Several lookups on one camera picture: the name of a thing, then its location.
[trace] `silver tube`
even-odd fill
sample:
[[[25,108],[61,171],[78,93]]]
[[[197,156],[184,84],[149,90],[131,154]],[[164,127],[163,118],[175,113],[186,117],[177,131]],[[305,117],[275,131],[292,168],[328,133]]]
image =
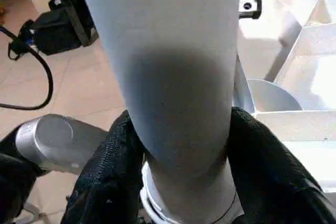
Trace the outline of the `silver tube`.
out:
[[[202,178],[204,190],[218,183],[218,163],[226,159],[239,0],[86,1],[136,132],[150,153],[153,178],[174,178],[154,179],[158,191],[184,197],[179,186],[166,183],[186,185]],[[213,167],[217,170],[207,176]],[[173,216],[185,219],[179,210]],[[194,220],[204,223],[197,216]]]

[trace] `white plastic part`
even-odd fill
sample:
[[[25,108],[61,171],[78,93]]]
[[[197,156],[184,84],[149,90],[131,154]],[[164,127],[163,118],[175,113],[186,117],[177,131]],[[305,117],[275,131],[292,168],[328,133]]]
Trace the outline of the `white plastic part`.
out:
[[[183,223],[217,220],[232,200],[220,171],[239,0],[86,1],[164,204]],[[192,215],[186,185],[208,196]]]
[[[223,176],[225,180],[227,180],[227,185],[233,185],[233,178],[231,175],[229,164],[226,164],[222,167],[223,169]],[[176,221],[172,218],[170,218],[170,212],[169,209],[166,208],[164,205],[164,202],[162,202],[162,199],[160,198],[160,195],[158,194],[158,191],[156,189],[155,184],[153,183],[152,174],[150,171],[150,168],[148,166],[148,163],[145,163],[142,168],[142,178],[143,178],[143,188],[140,192],[140,198],[142,201],[142,205],[148,215],[152,218],[152,220],[156,224],[182,224],[184,222]],[[241,208],[239,197],[235,190],[227,192],[227,196],[231,197],[231,205],[229,206],[229,209],[225,209],[225,213],[222,218],[220,218],[216,224],[227,224],[231,223],[236,217],[242,215],[244,212]],[[188,205],[194,204],[195,198],[200,197],[201,199],[204,199],[204,192],[202,191],[194,191],[192,196],[189,198],[189,201],[187,202],[187,206],[182,205],[183,208],[188,211],[190,207]]]
[[[274,83],[257,79],[247,81],[257,113],[302,110],[294,96]]]
[[[236,63],[232,105],[244,109],[251,115],[254,115],[256,113],[251,90],[238,56]]]

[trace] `beige floor tile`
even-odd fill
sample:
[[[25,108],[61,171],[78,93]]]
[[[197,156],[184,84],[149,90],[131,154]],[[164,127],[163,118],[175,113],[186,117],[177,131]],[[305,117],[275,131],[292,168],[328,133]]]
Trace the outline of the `beige floor tile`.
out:
[[[70,55],[66,53],[44,56],[53,75],[64,73],[69,58]],[[45,70],[35,57],[31,54],[25,54],[15,62],[2,84],[17,84],[45,76]]]
[[[66,72],[53,113],[85,115],[124,106],[109,63]]]
[[[0,50],[0,84],[6,79],[15,62],[9,60],[6,52]]]
[[[73,50],[66,71],[74,71],[106,62],[108,62],[107,55],[102,49],[100,41],[96,40],[89,47]]]
[[[43,109],[37,111],[19,111],[0,109],[0,139],[7,135],[17,125],[51,112],[57,92],[59,90],[62,74],[54,76],[54,95],[51,102]],[[46,78],[34,79],[15,85],[0,84],[0,102],[17,105],[37,105],[44,101],[48,91]]]
[[[75,118],[79,121],[92,124],[106,131],[109,130],[115,119],[125,110],[124,107],[104,110],[89,115],[78,115]]]
[[[66,196],[71,195],[76,180],[70,173],[50,172],[37,179],[27,202],[46,214],[64,211]]]

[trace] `tile floor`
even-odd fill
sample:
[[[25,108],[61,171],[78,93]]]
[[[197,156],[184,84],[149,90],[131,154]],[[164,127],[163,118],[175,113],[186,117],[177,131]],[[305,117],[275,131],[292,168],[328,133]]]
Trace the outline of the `tile floor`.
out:
[[[17,33],[25,20],[38,17],[30,0],[3,0],[7,10],[5,27]],[[17,62],[7,57],[10,40],[0,34],[0,102],[33,105],[44,100],[47,79],[43,68],[30,54]],[[51,103],[33,112],[0,109],[0,139],[18,124],[35,117],[57,113],[108,129],[125,109],[118,84],[108,58],[97,40],[93,45],[52,56],[44,56],[55,79]],[[70,194],[76,177],[52,172],[39,178],[28,202],[33,203],[48,219],[38,222],[59,223],[65,196]]]

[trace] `white cylindrical column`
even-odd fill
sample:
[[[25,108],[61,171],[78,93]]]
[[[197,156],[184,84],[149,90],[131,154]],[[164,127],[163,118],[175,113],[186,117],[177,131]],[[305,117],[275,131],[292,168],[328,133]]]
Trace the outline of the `white cylindrical column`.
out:
[[[239,0],[86,1],[159,194],[188,197],[183,188],[194,184],[223,203]],[[206,223],[163,200],[181,222]],[[198,204],[210,221],[226,210],[211,202]]]

